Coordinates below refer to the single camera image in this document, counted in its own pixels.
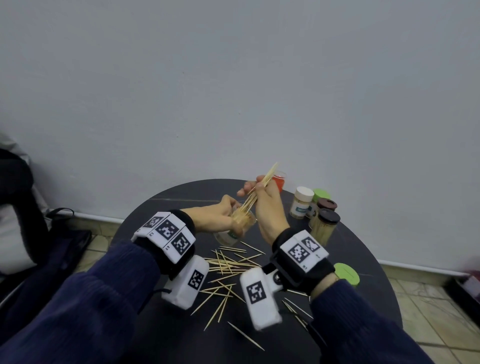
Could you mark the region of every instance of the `hand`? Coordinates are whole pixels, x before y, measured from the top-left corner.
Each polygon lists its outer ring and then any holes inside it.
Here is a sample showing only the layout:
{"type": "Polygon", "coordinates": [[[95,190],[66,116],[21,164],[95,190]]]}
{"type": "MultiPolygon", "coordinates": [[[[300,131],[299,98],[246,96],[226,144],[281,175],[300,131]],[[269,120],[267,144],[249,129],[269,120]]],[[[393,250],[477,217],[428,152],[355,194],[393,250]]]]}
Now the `hand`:
{"type": "Polygon", "coordinates": [[[256,182],[245,182],[243,189],[237,192],[237,196],[245,196],[255,187],[258,197],[255,211],[260,233],[266,242],[272,245],[280,233],[290,226],[285,217],[280,192],[275,181],[270,181],[264,187],[260,183],[263,177],[258,176],[256,182]]]}
{"type": "Polygon", "coordinates": [[[219,232],[233,230],[237,236],[243,235],[241,226],[229,216],[232,207],[241,205],[227,194],[220,203],[204,207],[191,207],[181,209],[193,220],[198,232],[219,232]]]}

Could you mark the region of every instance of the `baseboard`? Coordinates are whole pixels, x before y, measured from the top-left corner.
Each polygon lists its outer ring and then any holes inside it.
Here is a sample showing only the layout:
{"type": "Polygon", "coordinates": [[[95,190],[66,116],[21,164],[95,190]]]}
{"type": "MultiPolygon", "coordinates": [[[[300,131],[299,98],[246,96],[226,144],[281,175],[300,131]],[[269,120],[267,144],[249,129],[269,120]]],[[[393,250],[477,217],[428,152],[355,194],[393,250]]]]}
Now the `baseboard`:
{"type": "MultiPolygon", "coordinates": [[[[61,211],[60,214],[71,215],[70,211],[61,211]]],[[[108,218],[105,216],[89,215],[75,212],[69,225],[76,229],[91,230],[95,235],[114,236],[118,227],[124,220],[120,218],[108,218]]],[[[405,263],[378,260],[387,277],[394,279],[410,280],[413,282],[443,285],[450,277],[467,275],[463,272],[455,272],[446,269],[415,266],[405,263]]]]}

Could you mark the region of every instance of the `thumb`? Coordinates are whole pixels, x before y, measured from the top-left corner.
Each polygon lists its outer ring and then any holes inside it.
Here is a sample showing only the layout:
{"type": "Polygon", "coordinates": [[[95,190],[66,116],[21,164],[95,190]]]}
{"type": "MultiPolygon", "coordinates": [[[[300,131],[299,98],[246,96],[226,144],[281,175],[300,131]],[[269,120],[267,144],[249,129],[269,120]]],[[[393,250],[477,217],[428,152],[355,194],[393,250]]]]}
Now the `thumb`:
{"type": "Polygon", "coordinates": [[[257,192],[258,201],[264,201],[268,198],[268,193],[265,191],[265,186],[263,183],[257,183],[255,186],[255,191],[257,192]]]}

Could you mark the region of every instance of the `wrist-mounted device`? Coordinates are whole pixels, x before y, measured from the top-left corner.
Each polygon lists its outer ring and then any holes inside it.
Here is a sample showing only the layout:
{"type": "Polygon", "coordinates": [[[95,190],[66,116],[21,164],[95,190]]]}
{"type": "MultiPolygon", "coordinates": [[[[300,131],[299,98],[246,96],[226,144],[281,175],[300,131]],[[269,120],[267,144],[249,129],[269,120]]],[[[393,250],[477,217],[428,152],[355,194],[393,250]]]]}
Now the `wrist-mounted device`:
{"type": "Polygon", "coordinates": [[[152,254],[162,274],[168,274],[162,298],[189,309],[202,287],[209,264],[194,255],[195,237],[185,222],[171,212],[157,212],[133,234],[132,241],[152,254]]]}
{"type": "Polygon", "coordinates": [[[262,330],[282,322],[275,292],[294,289],[310,295],[316,285],[335,272],[328,252],[305,230],[279,245],[270,264],[252,268],[240,276],[253,327],[262,330]]]}

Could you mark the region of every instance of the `person's right hand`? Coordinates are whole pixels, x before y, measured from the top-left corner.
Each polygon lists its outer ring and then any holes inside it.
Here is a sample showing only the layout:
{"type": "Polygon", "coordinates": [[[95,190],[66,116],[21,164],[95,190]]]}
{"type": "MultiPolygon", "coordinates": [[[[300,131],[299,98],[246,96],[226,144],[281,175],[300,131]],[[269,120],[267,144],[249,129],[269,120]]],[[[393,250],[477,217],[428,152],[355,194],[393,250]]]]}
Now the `person's right hand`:
{"type": "Polygon", "coordinates": [[[270,181],[265,187],[260,182],[262,179],[263,176],[258,176],[257,182],[246,182],[244,188],[238,191],[237,195],[245,196],[255,187],[258,196],[255,209],[258,226],[263,238],[272,245],[280,233],[290,226],[285,217],[280,192],[275,181],[270,181]]]}

